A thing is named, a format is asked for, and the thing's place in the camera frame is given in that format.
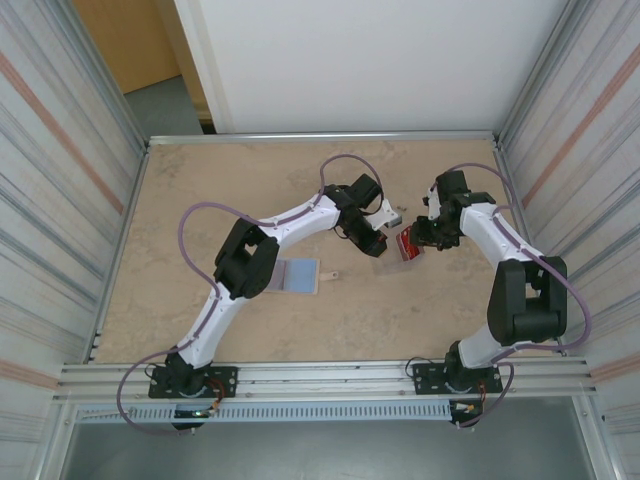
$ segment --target mounting plate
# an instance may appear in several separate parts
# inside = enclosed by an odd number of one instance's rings
[[[238,367],[209,366],[204,370],[205,377],[215,378],[224,386],[224,398],[236,396],[238,387]],[[173,390],[165,390],[162,385],[167,385],[167,367],[158,366],[151,373],[149,385],[149,398],[217,398],[216,392],[210,387],[204,386],[202,390],[193,396],[186,397]]]
[[[414,363],[413,385],[416,395],[480,395],[478,384],[483,381],[487,393],[502,392],[502,379],[497,368],[478,369],[478,378],[464,390],[454,389],[448,382],[447,367],[444,363]]]

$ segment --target gray floor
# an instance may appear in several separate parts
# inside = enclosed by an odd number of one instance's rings
[[[475,432],[442,421],[205,425],[145,436],[76,428],[65,479],[594,478],[571,400],[505,401]]]
[[[182,77],[127,93],[124,98],[148,136],[202,135],[198,115]]]

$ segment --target wooden door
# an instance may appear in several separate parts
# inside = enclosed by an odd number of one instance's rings
[[[73,0],[122,93],[180,75],[154,0]]]

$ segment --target beige table surface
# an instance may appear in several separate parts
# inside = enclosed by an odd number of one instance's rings
[[[140,197],[117,274],[96,361],[133,362],[175,345],[189,330],[210,288],[183,262],[176,240],[182,213],[204,200],[226,203],[254,218],[275,215],[309,199],[318,167],[331,155],[356,153],[378,169],[405,222],[426,215],[421,198],[434,178],[461,162],[495,167],[483,140],[158,145],[151,150]],[[351,183],[364,167],[339,160],[328,182]],[[466,170],[471,190],[505,202],[500,180]],[[235,218],[209,209],[192,215],[185,243],[195,262],[213,272],[214,258]],[[316,234],[287,257],[320,259],[317,295],[263,293],[236,316],[215,359],[338,361],[440,358],[449,345],[485,322],[493,272],[468,239],[457,249],[427,249],[411,271],[374,272],[374,259],[334,232]]]

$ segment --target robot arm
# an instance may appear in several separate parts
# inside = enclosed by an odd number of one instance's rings
[[[166,369],[154,372],[154,380],[160,384],[156,390],[198,396],[203,389],[203,371],[224,332],[240,308],[267,287],[279,253],[291,245],[314,233],[340,227],[360,251],[380,256],[387,247],[387,237],[380,228],[402,221],[384,199],[377,212],[364,212],[381,194],[380,186],[362,175],[350,186],[329,185],[319,199],[315,195],[302,205],[258,222],[271,226],[239,219],[215,260],[219,295],[216,289],[211,290],[191,330],[178,343],[179,351],[167,356]]]
[[[471,192],[464,173],[451,171],[436,179],[435,188],[429,191],[424,202],[429,206],[429,216],[418,217],[413,224],[411,243],[443,250],[459,246],[460,237],[467,236],[478,245],[495,271],[487,325],[451,348],[450,353],[456,357],[460,370],[490,367],[492,359],[506,350],[564,334],[566,289],[521,252],[521,248],[526,247],[542,257],[541,252],[528,245],[496,212],[495,200],[489,194]],[[566,265],[560,257],[544,260],[566,277]],[[528,297],[528,287],[538,295]]]

